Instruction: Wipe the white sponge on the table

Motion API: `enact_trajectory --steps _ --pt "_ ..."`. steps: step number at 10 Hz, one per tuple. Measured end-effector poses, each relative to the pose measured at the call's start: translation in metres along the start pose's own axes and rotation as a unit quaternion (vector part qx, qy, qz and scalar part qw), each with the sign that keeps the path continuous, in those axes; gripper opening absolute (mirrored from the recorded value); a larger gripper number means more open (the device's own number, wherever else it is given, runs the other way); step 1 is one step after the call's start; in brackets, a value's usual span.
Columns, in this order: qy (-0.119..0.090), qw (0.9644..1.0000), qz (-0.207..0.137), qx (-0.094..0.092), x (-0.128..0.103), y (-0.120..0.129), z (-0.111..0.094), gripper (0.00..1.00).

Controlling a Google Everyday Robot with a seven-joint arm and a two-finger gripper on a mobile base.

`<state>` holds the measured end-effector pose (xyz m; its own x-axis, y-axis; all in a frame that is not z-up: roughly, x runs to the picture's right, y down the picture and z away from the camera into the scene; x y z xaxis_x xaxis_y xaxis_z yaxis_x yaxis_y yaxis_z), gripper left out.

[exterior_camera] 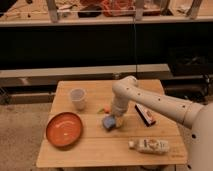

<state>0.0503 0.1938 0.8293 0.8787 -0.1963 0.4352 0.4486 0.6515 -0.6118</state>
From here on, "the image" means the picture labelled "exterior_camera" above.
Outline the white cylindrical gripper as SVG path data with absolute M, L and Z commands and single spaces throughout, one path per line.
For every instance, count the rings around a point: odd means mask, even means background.
M 128 110 L 128 100 L 121 97 L 114 97 L 111 103 L 111 114 L 123 116 Z

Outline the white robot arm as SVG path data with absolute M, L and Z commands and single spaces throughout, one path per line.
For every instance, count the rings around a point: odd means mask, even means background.
M 134 76 L 115 81 L 112 91 L 114 115 L 122 116 L 134 101 L 190 129 L 188 171 L 213 171 L 213 103 L 203 105 L 141 89 Z

